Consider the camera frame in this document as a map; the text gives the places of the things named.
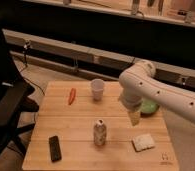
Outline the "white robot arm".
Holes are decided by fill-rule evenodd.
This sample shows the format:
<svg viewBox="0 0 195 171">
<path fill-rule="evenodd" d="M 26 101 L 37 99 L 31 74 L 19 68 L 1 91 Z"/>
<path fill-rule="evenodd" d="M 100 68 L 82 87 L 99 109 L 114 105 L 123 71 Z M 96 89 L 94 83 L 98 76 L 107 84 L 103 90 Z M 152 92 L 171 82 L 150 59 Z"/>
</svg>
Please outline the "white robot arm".
<svg viewBox="0 0 195 171">
<path fill-rule="evenodd" d="M 195 92 L 157 81 L 155 73 L 154 64 L 148 60 L 139 60 L 124 70 L 119 75 L 121 103 L 128 110 L 136 111 L 146 98 L 195 124 Z"/>
</svg>

